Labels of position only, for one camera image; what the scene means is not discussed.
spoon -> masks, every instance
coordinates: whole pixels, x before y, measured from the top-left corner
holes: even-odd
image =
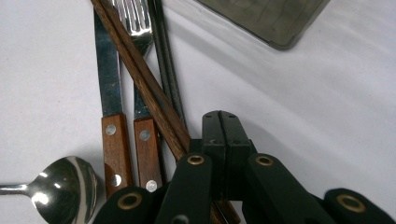
[[[30,184],[0,186],[0,195],[30,197],[48,223],[87,223],[96,203],[96,184],[89,163],[65,157],[48,166]]]

fork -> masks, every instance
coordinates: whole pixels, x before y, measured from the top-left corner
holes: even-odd
[[[128,35],[145,58],[153,44],[146,0],[112,0]],[[139,186],[154,191],[165,184],[158,129],[134,85],[134,140]]]

wooden chopstick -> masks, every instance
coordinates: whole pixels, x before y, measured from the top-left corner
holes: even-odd
[[[189,133],[135,47],[132,38],[127,34],[110,2],[108,0],[92,0],[92,4],[115,43],[122,61],[154,117],[158,129],[178,161],[189,151],[191,140]]]

white surface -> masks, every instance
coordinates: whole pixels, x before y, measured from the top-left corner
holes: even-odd
[[[288,51],[191,0],[164,4],[191,137],[203,114],[234,113],[308,191],[354,189],[396,218],[393,1],[332,0]],[[0,21],[1,184],[30,182],[71,155],[103,179],[91,2],[7,1]],[[125,74],[123,84],[132,128]],[[28,198],[0,197],[0,223],[43,222]]]

wooden fork handle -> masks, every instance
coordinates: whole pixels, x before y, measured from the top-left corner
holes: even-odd
[[[160,188],[166,179],[159,132],[153,117],[134,120],[134,142],[140,188],[148,191]]]
[[[126,116],[117,114],[102,118],[102,138],[106,196],[109,198],[117,190],[134,185]]]

